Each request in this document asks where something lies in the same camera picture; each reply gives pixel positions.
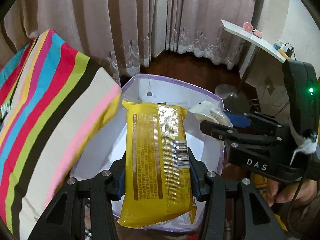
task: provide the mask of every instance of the white box with purple trim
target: white box with purple trim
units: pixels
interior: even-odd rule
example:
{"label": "white box with purple trim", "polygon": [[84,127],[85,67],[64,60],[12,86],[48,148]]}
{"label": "white box with purple trim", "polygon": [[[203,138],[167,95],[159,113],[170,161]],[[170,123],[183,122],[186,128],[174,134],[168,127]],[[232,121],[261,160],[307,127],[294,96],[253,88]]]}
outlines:
{"label": "white box with purple trim", "polygon": [[[217,95],[189,83],[157,75],[135,75],[122,87],[122,97],[132,98],[143,103],[183,102],[188,108],[203,101],[210,101],[224,110],[223,101]],[[203,161],[209,170],[221,174],[224,143],[204,135],[200,131],[199,121],[190,112],[183,123],[188,147],[191,148],[195,158]],[[125,148],[126,118],[125,110],[120,102],[115,117],[87,144],[80,159],[74,165],[71,176],[78,180],[93,178],[100,171],[109,169],[113,161],[121,159]],[[112,202],[113,212],[117,217],[121,213],[123,198],[119,202]],[[196,202],[196,204],[196,219],[193,224],[188,223],[186,215],[182,215],[167,222],[151,225],[148,228],[175,232],[196,230],[201,224],[205,203]]]}

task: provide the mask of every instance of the white table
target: white table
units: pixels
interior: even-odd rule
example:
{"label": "white table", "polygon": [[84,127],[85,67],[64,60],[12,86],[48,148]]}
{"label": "white table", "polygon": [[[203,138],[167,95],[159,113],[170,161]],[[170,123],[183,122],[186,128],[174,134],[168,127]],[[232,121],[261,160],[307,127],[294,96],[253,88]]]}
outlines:
{"label": "white table", "polygon": [[254,54],[254,57],[250,65],[245,70],[241,82],[237,88],[232,85],[222,84],[218,85],[215,89],[215,94],[223,99],[226,109],[235,114],[248,113],[250,111],[250,104],[246,95],[241,90],[246,79],[248,78],[251,67],[254,65],[259,50],[263,49],[264,51],[275,57],[277,60],[279,60],[281,63],[284,63],[286,59],[269,42],[265,41],[264,39],[260,39],[252,33],[245,31],[238,25],[227,22],[225,20],[221,21],[225,31],[251,42],[258,48],[258,51]]}

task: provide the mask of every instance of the metal screw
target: metal screw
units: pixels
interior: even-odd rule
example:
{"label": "metal screw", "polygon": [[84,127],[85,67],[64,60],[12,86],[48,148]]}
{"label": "metal screw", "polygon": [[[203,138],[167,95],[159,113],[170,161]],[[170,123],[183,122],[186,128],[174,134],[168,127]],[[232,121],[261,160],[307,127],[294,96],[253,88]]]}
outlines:
{"label": "metal screw", "polygon": [[75,178],[70,178],[70,179],[68,179],[67,183],[69,185],[75,184],[76,183],[76,179]]}
{"label": "metal screw", "polygon": [[101,172],[101,174],[102,174],[103,177],[108,177],[108,176],[110,176],[111,171],[109,171],[109,170],[104,170],[103,172]]}
{"label": "metal screw", "polygon": [[208,176],[209,178],[214,178],[214,177],[216,176],[216,173],[215,173],[214,171],[208,171],[208,172],[207,172],[207,176]]}
{"label": "metal screw", "polygon": [[249,179],[242,179],[242,183],[245,185],[249,185],[250,184],[250,180]]}

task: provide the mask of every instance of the striped pillow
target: striped pillow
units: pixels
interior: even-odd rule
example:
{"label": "striped pillow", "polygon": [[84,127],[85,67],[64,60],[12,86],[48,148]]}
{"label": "striped pillow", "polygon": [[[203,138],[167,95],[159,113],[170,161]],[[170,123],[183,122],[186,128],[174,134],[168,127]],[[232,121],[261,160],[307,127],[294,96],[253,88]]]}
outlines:
{"label": "striped pillow", "polygon": [[116,113],[121,89],[51,29],[6,70],[0,102],[13,96],[0,132],[0,216],[27,239],[85,144]]}

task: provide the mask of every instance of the wall outlet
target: wall outlet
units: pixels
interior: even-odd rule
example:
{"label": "wall outlet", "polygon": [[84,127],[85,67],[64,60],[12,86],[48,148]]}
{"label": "wall outlet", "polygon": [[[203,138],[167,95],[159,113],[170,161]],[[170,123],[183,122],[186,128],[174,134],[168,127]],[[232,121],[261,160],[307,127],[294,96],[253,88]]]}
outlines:
{"label": "wall outlet", "polygon": [[266,84],[266,88],[268,89],[269,95],[272,95],[272,93],[275,91],[275,86],[273,85],[270,76],[266,77],[264,83]]}

